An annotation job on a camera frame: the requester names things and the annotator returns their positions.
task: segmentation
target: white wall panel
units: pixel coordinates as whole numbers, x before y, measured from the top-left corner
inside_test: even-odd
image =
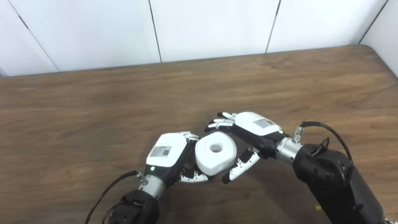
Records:
[[[282,0],[267,53],[358,44],[386,0]]]
[[[160,62],[148,0],[10,0],[60,71]]]
[[[390,0],[362,44],[372,47],[389,68],[398,76],[398,1]]]
[[[162,61],[265,53],[279,0],[151,0]]]
[[[34,36],[6,0],[0,1],[0,75],[57,72]]]

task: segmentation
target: hole in object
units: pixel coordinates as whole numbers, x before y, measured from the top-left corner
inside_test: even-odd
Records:
[[[337,160],[337,162],[340,163],[341,167],[343,167],[343,169],[345,169],[344,164],[340,162],[340,160]]]
[[[213,144],[213,145],[211,145],[210,146],[210,150],[212,151],[212,152],[221,152],[221,150],[222,150],[222,143],[221,142],[219,142],[219,143],[216,143],[216,144]]]

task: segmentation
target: wooden table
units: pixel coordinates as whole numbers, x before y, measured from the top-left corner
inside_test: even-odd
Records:
[[[81,224],[111,181],[143,171],[160,134],[203,137],[222,111],[256,112],[290,134],[303,120],[332,126],[398,219],[397,99],[397,77],[363,45],[1,78],[0,219]],[[309,128],[302,142],[326,136]],[[342,150],[334,138],[331,147]],[[329,223],[281,161],[261,160],[228,185],[220,179],[168,188],[158,223]],[[137,187],[131,178],[111,189],[91,223]]]

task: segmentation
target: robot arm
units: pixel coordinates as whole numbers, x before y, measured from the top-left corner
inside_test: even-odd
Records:
[[[252,112],[219,113],[218,116],[226,119],[215,119],[205,132],[213,129],[232,132],[252,145],[260,157],[273,157],[291,165],[297,178],[308,185],[333,224],[396,224],[384,217],[380,203],[355,168],[349,152],[346,156],[329,150],[328,139],[322,144],[304,145],[299,142],[305,125],[299,126],[294,138],[290,138],[278,125]],[[238,160],[238,164],[226,174],[230,180],[236,178],[235,173],[247,170],[242,169],[247,166],[241,167],[241,161]],[[224,176],[223,182],[229,182],[225,180],[228,178]]]
[[[140,180],[140,186],[137,190],[125,194],[120,202],[107,212],[102,223],[112,212],[109,224],[155,224],[160,215],[158,200],[163,191],[178,181],[189,182],[193,179],[189,172],[184,172],[184,164],[198,140],[199,136],[190,132],[161,135],[146,158],[145,173],[128,172],[114,181],[94,204],[87,216],[86,224],[104,194],[119,180],[132,175],[136,175]],[[196,175],[196,182],[207,180],[207,176],[202,177],[197,171],[193,171],[193,174]]]

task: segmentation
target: label sticker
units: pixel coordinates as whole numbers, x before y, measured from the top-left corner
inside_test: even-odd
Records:
[[[253,123],[257,124],[257,125],[260,126],[261,128],[266,128],[266,127],[275,125],[274,122],[272,122],[272,121],[270,121],[270,120],[268,120],[268,119],[266,119],[266,118],[253,121]]]
[[[150,157],[168,157],[171,148],[171,146],[156,146]]]

